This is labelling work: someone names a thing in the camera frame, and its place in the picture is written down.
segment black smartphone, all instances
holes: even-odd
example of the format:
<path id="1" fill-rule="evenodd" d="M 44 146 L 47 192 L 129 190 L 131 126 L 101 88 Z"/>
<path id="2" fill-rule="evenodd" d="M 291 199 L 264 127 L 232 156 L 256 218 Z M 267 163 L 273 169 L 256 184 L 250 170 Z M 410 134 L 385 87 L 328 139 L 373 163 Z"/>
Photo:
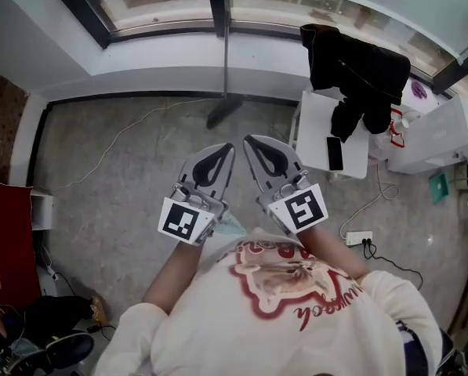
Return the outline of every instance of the black smartphone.
<path id="1" fill-rule="evenodd" d="M 340 138 L 329 136 L 326 138 L 326 143 L 328 144 L 329 171 L 343 170 L 342 142 Z"/>

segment shirt sleeve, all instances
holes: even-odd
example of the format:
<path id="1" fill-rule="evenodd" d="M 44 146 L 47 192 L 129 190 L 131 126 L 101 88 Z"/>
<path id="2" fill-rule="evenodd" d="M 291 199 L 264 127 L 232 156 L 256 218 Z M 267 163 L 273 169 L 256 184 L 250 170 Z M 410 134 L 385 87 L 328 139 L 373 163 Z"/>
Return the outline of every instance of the shirt sleeve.
<path id="1" fill-rule="evenodd" d="M 439 366 L 443 340 L 434 315 L 423 296 L 407 280 L 382 271 L 368 274 L 361 286 L 394 321 L 402 321 L 419 337 L 432 372 Z"/>
<path id="2" fill-rule="evenodd" d="M 136 374 L 150 355 L 154 335 L 167 318 L 156 305 L 141 303 L 129 308 L 120 319 L 114 337 L 96 365 L 93 376 Z"/>

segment window frame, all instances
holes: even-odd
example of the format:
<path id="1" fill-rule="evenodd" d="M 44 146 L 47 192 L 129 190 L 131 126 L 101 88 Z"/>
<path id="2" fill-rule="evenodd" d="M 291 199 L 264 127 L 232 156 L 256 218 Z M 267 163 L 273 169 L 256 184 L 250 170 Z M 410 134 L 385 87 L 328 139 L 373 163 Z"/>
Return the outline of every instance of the window frame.
<path id="1" fill-rule="evenodd" d="M 301 40 L 299 27 L 256 21 L 232 20 L 230 18 L 229 0 L 209 0 L 212 19 L 153 23 L 120 31 L 110 31 L 109 28 L 115 29 L 115 26 L 108 15 L 100 14 L 103 18 L 99 18 L 98 14 L 96 14 L 86 0 L 62 1 L 103 49 L 111 43 L 167 34 L 211 32 L 216 33 L 218 37 L 222 38 L 225 34 L 226 21 L 229 22 L 230 32 L 284 38 L 294 41 Z M 468 57 L 461 63 L 457 59 L 454 59 L 434 76 L 430 76 L 415 67 L 412 67 L 411 71 L 413 78 L 429 86 L 436 95 L 442 94 L 448 98 L 453 96 L 451 87 L 467 75 Z"/>

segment red cloth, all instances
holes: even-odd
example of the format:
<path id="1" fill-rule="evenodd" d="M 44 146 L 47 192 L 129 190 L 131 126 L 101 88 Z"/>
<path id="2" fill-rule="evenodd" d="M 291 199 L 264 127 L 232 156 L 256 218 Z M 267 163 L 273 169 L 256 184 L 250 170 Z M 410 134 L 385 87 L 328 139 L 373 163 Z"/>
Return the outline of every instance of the red cloth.
<path id="1" fill-rule="evenodd" d="M 31 231 L 31 188 L 0 184 L 0 304 L 24 309 L 40 296 Z"/>

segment white power strip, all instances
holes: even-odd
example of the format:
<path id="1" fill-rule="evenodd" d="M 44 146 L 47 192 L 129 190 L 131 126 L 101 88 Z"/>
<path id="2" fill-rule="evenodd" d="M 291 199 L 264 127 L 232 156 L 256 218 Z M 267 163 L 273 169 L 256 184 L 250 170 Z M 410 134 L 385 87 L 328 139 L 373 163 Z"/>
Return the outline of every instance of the white power strip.
<path id="1" fill-rule="evenodd" d="M 347 231 L 345 243 L 348 247 L 353 247 L 354 245 L 362 244 L 363 240 L 373 240 L 372 231 Z"/>

